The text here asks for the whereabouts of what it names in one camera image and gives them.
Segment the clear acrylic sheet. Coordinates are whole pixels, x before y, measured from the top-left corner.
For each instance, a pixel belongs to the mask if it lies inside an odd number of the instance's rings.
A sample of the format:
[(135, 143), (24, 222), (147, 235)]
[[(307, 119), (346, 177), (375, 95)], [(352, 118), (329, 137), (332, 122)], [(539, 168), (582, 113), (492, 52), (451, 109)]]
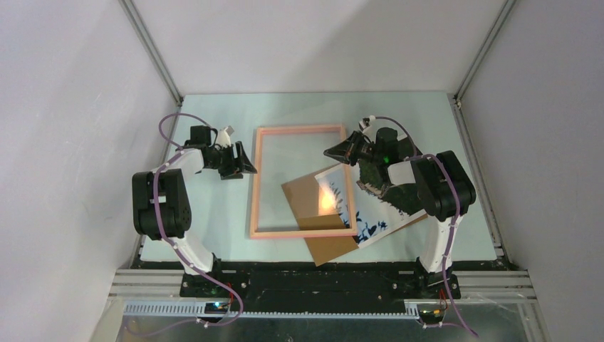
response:
[(342, 140), (340, 129), (264, 131), (261, 138), (257, 232), (345, 229), (335, 200), (314, 178), (335, 165), (323, 151)]

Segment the pink wooden photo frame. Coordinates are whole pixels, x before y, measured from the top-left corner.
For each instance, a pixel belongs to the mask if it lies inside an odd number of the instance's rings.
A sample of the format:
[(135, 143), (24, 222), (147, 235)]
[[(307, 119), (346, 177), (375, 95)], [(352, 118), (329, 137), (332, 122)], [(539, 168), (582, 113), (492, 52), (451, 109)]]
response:
[(261, 158), (259, 156), (261, 152), (261, 144), (262, 138), (261, 134), (264, 131), (268, 132), (278, 132), (279, 130), (295, 130), (301, 129), (303, 132), (310, 132), (312, 130), (318, 130), (320, 132), (327, 131), (331, 129), (340, 129), (340, 137), (342, 138), (341, 142), (346, 137), (346, 129), (342, 124), (314, 124), (314, 125), (286, 125), (286, 126), (273, 126), (273, 127), (259, 127), (256, 130), (255, 137), (255, 146), (254, 146), (254, 165), (256, 166), (257, 173), (253, 176), (252, 187), (251, 187), (251, 213), (249, 218), (249, 236), (252, 239), (294, 239), (294, 238), (307, 238), (313, 235), (313, 232), (310, 231), (308, 236), (296, 236), (295, 232), (282, 232), (281, 234), (271, 234), (271, 233), (259, 233), (257, 232), (257, 219), (258, 219), (258, 198), (259, 198), (259, 171), (260, 171), (260, 163)]

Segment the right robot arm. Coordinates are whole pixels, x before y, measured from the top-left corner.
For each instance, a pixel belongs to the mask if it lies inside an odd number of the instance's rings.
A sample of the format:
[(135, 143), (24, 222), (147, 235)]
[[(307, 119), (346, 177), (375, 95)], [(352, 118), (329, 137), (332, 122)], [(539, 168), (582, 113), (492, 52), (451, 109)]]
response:
[(450, 254), (457, 227), (477, 198), (454, 152), (421, 155), (411, 138), (400, 139), (395, 129), (380, 128), (375, 139), (356, 130), (323, 154), (358, 166), (362, 190), (399, 212), (414, 209), (431, 219), (435, 228), (417, 259), (414, 287), (425, 298), (439, 293), (452, 277)]

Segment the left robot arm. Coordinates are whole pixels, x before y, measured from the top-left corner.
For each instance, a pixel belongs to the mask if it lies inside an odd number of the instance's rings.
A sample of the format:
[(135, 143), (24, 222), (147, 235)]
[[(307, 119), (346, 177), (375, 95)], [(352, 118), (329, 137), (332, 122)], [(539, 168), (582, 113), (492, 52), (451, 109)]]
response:
[(214, 254), (191, 236), (192, 208), (187, 182), (205, 169), (218, 172), (221, 180), (255, 174), (242, 142), (231, 141), (234, 129), (206, 125), (190, 129), (190, 137), (175, 155), (159, 167), (132, 176), (133, 224), (136, 232), (152, 241), (166, 243), (188, 274), (201, 274), (197, 286), (207, 296), (220, 295), (225, 278), (212, 270)]

